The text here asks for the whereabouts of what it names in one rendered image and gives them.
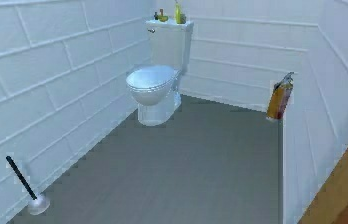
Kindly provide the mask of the black handled toilet brush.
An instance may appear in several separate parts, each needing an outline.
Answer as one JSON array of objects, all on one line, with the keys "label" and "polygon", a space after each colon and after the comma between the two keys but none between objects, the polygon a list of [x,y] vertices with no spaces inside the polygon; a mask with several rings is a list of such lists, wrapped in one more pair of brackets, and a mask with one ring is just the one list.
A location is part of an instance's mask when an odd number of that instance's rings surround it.
[{"label": "black handled toilet brush", "polygon": [[11,156],[7,155],[5,159],[7,163],[9,164],[9,166],[11,167],[11,169],[13,170],[13,172],[15,173],[15,175],[17,176],[18,180],[21,182],[21,184],[25,188],[26,192],[30,196],[30,201],[28,202],[28,205],[27,205],[28,213],[33,216],[37,216],[44,213],[51,205],[51,201],[49,200],[49,198],[45,194],[43,193],[37,194],[33,190],[30,183],[28,182],[28,180],[22,173],[21,169],[19,168],[19,166],[17,165],[17,163],[14,161],[14,159]]}]

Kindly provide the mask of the white toilet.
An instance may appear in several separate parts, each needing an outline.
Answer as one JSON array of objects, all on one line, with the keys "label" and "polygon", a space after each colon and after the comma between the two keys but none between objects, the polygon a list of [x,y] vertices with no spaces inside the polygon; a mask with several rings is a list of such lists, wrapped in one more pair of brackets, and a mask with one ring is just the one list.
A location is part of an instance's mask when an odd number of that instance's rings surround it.
[{"label": "white toilet", "polygon": [[126,84],[138,104],[138,121],[145,126],[165,123],[181,105],[179,86],[190,60],[194,22],[145,22],[151,63],[131,72]]}]

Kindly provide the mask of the orange spray bottle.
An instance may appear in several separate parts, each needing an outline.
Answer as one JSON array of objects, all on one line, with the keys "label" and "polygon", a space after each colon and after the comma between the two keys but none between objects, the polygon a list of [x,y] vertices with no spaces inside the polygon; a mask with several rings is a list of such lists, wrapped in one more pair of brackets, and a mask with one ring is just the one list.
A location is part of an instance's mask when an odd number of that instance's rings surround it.
[{"label": "orange spray bottle", "polygon": [[274,84],[271,99],[269,101],[266,119],[271,122],[279,121],[283,118],[286,106],[293,90],[294,72],[287,73],[284,78]]}]

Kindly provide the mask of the brown wooden door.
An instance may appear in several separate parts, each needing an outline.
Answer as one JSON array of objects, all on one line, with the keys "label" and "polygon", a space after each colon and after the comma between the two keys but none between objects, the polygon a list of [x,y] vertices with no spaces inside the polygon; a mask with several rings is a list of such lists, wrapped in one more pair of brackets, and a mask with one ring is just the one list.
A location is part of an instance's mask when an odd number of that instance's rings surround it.
[{"label": "brown wooden door", "polygon": [[348,224],[348,148],[297,224]]}]

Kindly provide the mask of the yellow green bottle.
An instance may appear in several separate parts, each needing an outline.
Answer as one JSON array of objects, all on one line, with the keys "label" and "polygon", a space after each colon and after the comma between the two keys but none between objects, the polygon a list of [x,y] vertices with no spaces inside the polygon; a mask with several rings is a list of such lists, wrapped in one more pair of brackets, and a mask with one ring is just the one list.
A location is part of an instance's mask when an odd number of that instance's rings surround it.
[{"label": "yellow green bottle", "polygon": [[179,4],[178,0],[175,0],[175,10],[174,10],[174,17],[177,24],[185,24],[186,23],[186,16],[182,13],[181,5]]}]

